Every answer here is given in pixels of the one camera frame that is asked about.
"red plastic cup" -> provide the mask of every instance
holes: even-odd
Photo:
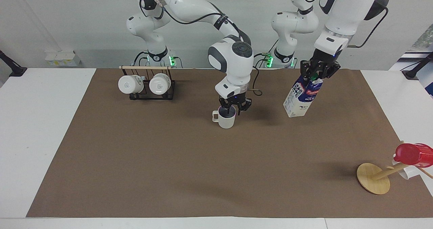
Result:
[[[433,149],[425,144],[402,144],[395,151],[396,162],[427,168],[433,165]]]

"white cup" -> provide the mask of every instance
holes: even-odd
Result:
[[[393,165],[396,165],[398,163],[399,162],[394,161],[394,159],[392,160]],[[406,180],[416,177],[417,175],[421,175],[421,171],[415,166],[408,166],[405,169],[398,171],[398,173],[400,174],[400,176],[402,176],[402,178],[405,178]]]
[[[158,73],[149,83],[149,88],[155,95],[164,95],[172,86],[172,80],[167,74]]]
[[[227,113],[227,109],[223,107],[219,107],[218,111],[212,112],[212,121],[218,122],[220,127],[223,129],[230,129],[235,124],[236,118],[236,108],[234,106],[230,106],[229,112]]]
[[[136,94],[142,92],[144,83],[138,75],[126,75],[119,79],[119,89],[124,94]]]

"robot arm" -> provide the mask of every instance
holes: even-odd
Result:
[[[348,46],[373,3],[374,0],[335,0],[325,28],[314,44],[313,57],[310,61],[301,62],[301,74],[306,81],[316,73],[319,78],[331,78],[340,69],[337,58]]]
[[[173,18],[178,23],[207,22],[224,35],[223,40],[212,45],[208,51],[211,66],[227,75],[215,86],[215,90],[221,96],[220,103],[223,107],[228,109],[237,105],[239,112],[246,111],[251,105],[251,100],[246,98],[246,91],[254,61],[248,36],[216,6],[205,0],[153,0],[154,3],[150,0],[143,1],[149,8],[159,5],[163,10],[162,16],[171,16],[164,7],[167,5],[174,15],[183,21]]]
[[[162,13],[162,8],[146,7],[142,0],[138,1],[142,13],[135,14],[127,20],[128,30],[146,42],[150,56],[147,65],[170,66],[172,64],[170,50],[165,45],[164,37],[155,30],[168,24],[171,19]]]
[[[293,38],[292,34],[313,33],[319,25],[319,19],[313,11],[313,2],[291,1],[298,8],[298,12],[279,12],[272,18],[272,28],[279,37],[277,47],[272,52],[272,66],[277,68],[291,66],[297,46],[297,39]]]

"white box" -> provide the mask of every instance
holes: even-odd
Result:
[[[73,51],[48,52],[45,60],[52,67],[78,67],[81,61]]]
[[[290,90],[286,101],[284,101],[283,106],[287,115],[289,117],[305,116],[322,84],[323,80],[321,79],[309,81],[308,84],[305,84],[304,79],[300,76]]]

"mug handle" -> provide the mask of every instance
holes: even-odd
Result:
[[[213,122],[218,122],[218,118],[215,118],[215,115],[219,115],[218,111],[213,111],[212,112],[212,121]]]

